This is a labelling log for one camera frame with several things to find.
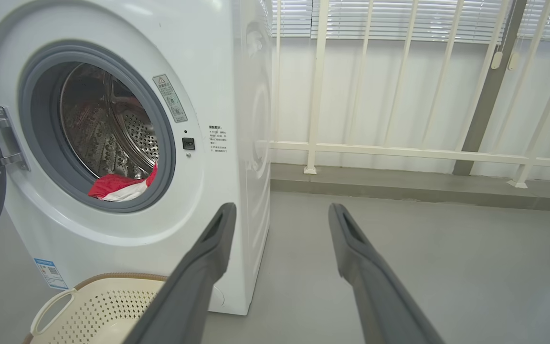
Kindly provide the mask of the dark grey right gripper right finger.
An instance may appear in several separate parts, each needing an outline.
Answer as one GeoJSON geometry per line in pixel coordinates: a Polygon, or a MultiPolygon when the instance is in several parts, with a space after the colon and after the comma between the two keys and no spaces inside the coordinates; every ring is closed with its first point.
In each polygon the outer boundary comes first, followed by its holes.
{"type": "Polygon", "coordinates": [[[338,272],[353,288],[365,342],[443,343],[434,325],[344,205],[329,206],[328,223],[338,272]]]}

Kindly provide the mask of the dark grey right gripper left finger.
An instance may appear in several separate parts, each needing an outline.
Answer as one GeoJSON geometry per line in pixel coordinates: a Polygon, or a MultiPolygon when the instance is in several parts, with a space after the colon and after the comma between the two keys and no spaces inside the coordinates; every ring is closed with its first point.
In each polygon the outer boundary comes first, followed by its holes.
{"type": "Polygon", "coordinates": [[[235,222],[236,205],[221,205],[131,329],[125,344],[201,342],[214,284],[229,264],[235,222]]]}

